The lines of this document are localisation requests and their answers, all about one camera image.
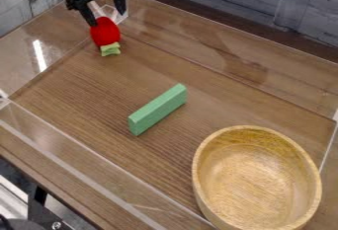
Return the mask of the black table leg mount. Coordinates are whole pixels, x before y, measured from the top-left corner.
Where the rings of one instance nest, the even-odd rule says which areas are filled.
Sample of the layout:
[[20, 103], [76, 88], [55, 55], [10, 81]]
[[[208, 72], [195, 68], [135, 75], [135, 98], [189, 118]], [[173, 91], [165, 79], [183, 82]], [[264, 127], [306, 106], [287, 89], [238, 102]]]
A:
[[73, 230], [38, 203], [0, 186], [0, 230]]

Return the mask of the red plush strawberry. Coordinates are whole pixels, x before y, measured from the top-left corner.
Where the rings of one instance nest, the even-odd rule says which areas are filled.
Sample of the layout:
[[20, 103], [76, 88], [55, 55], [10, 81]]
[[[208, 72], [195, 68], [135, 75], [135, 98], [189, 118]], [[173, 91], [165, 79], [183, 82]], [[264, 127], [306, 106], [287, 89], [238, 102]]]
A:
[[103, 56], [120, 53], [120, 31], [108, 17], [96, 19], [96, 26], [89, 28], [89, 34]]

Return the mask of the clear acrylic corner bracket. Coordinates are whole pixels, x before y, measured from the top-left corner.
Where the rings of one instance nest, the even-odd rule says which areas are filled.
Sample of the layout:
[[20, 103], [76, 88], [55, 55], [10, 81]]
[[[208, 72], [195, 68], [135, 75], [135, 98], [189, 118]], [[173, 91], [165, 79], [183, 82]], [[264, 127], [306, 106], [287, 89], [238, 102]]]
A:
[[100, 17], [107, 17], [116, 25], [119, 25], [128, 18], [128, 12], [120, 15], [112, 5], [99, 5], [95, 1], [88, 2], [87, 5], [92, 11], [95, 20]]

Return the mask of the wooden bowl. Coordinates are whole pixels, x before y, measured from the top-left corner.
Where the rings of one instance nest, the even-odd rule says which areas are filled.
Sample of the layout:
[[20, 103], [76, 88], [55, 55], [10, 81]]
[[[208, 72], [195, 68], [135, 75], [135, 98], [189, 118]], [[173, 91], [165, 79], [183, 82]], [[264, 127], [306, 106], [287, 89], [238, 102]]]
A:
[[300, 230], [322, 199], [307, 152], [282, 133], [254, 125], [205, 137], [191, 181], [200, 212], [217, 230]]

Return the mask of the green rectangular block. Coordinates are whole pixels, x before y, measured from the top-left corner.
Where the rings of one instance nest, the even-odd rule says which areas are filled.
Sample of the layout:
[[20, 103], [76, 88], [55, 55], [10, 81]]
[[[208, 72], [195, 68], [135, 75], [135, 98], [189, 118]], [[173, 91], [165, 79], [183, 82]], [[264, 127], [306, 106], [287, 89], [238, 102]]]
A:
[[187, 100], [187, 89], [176, 84], [128, 116], [129, 131], [139, 136], [161, 121]]

